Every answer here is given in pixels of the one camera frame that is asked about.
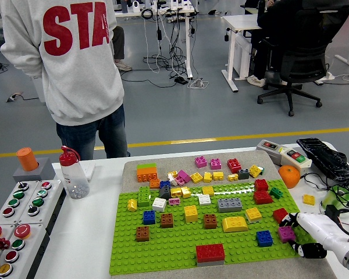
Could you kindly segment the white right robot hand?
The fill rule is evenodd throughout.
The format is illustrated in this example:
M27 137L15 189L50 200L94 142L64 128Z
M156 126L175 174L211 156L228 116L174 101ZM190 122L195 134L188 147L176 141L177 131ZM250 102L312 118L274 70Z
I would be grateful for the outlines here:
M300 226L316 241L299 244L289 241L291 247L304 258L322 259L332 251L342 265L349 269L349 233L323 214L289 213L280 226Z

